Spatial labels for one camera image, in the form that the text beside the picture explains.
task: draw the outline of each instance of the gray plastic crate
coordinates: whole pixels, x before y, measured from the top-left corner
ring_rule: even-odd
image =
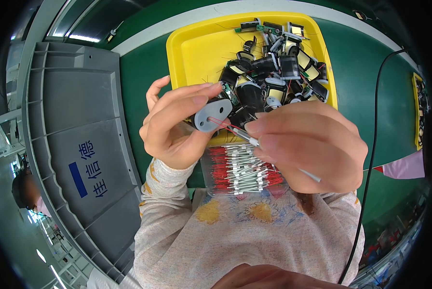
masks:
[[[120,283],[141,224],[139,175],[121,99],[119,54],[37,43],[22,100],[33,174],[53,219],[94,267]]]

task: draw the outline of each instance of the pink sleeve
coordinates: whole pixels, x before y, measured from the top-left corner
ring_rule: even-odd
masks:
[[[383,165],[383,174],[396,179],[425,177],[422,150]]]

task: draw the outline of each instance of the green workbench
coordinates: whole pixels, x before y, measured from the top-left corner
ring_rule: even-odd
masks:
[[[384,58],[392,51],[370,36],[335,22],[315,19],[332,62],[338,110],[358,126],[362,139],[371,148],[375,82]],[[145,181],[151,160],[138,134],[148,113],[145,93],[150,84],[169,74],[166,40],[169,34],[150,41],[120,58],[121,94],[129,138],[139,175]],[[416,151],[415,104],[411,77],[414,72],[404,59],[395,56],[382,72],[379,88],[378,142],[374,166],[383,165]],[[161,95],[171,89],[163,88]],[[368,167],[370,154],[364,164]],[[189,187],[204,187],[198,166],[189,178]]]
[[[110,43],[102,41],[95,46],[112,49],[134,34],[174,15],[199,7],[226,2],[224,0],[160,0],[146,9],[126,19]],[[355,2],[343,5],[335,0],[305,0],[352,15]],[[370,11],[361,8],[368,15]],[[338,109],[354,122],[364,141],[371,147],[373,141],[373,114],[375,81],[378,68],[383,59],[392,51],[370,36],[352,28],[315,19],[319,25],[333,66],[335,85],[338,95]],[[375,22],[366,23],[378,29]],[[387,34],[396,41],[390,32]],[[120,58],[121,90],[129,138],[141,181],[150,163],[143,148],[139,128],[148,113],[145,93],[155,79],[169,74],[166,57],[166,40],[163,35],[130,51]],[[381,76],[379,88],[378,143],[374,166],[386,164],[395,159],[414,153],[415,104],[411,86],[413,68],[400,56],[387,62]],[[171,89],[163,88],[161,95]],[[364,164],[368,167],[370,155]],[[188,180],[190,188],[204,187],[202,171],[197,165]],[[366,242],[372,243],[385,228],[386,223],[400,214],[419,192],[426,188],[423,179],[395,180],[373,170],[367,207],[363,225]],[[362,200],[364,182],[358,188],[358,198]]]

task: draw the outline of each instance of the hand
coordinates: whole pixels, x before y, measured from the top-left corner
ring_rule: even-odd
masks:
[[[166,92],[158,99],[161,88],[169,81],[170,77],[165,76],[153,82],[148,89],[146,98],[149,114],[144,119],[139,135],[149,155],[171,168],[186,169],[202,156],[214,131],[204,133],[193,130],[190,135],[186,135],[178,124],[199,111],[208,99],[217,96],[223,88],[219,82],[185,86]]]
[[[254,154],[275,163],[294,191],[345,193],[362,183],[367,145],[356,125],[333,107],[320,101],[293,103],[260,115],[245,129],[262,148]]]

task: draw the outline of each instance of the clear plastic box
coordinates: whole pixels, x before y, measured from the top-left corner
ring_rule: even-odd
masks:
[[[206,191],[210,196],[261,194],[264,190],[287,190],[288,183],[275,165],[253,156],[247,142],[210,146],[201,157]]]

